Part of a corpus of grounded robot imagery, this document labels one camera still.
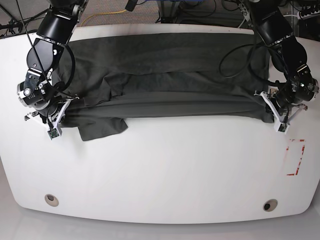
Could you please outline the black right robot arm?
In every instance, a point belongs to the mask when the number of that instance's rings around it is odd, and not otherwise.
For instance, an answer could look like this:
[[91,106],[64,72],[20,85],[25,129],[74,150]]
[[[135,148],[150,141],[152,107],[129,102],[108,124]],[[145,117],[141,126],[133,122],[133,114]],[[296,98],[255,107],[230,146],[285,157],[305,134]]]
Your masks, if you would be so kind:
[[[86,0],[51,0],[49,9],[31,43],[26,58],[28,71],[17,86],[21,103],[34,108],[42,117],[50,117],[59,109],[65,90],[75,75],[76,60],[68,43],[87,7]],[[71,59],[71,72],[66,82],[51,84],[49,74],[56,70],[63,52]]]

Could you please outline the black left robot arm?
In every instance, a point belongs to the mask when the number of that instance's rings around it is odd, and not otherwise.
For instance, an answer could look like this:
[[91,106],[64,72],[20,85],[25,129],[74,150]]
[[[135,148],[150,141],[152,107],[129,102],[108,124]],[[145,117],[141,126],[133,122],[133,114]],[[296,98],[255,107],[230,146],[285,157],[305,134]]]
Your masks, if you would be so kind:
[[319,92],[318,82],[307,65],[307,52],[297,41],[294,31],[280,12],[278,0],[244,0],[250,21],[269,48],[273,66],[284,74],[285,83],[277,85],[274,102],[286,109],[311,101]]

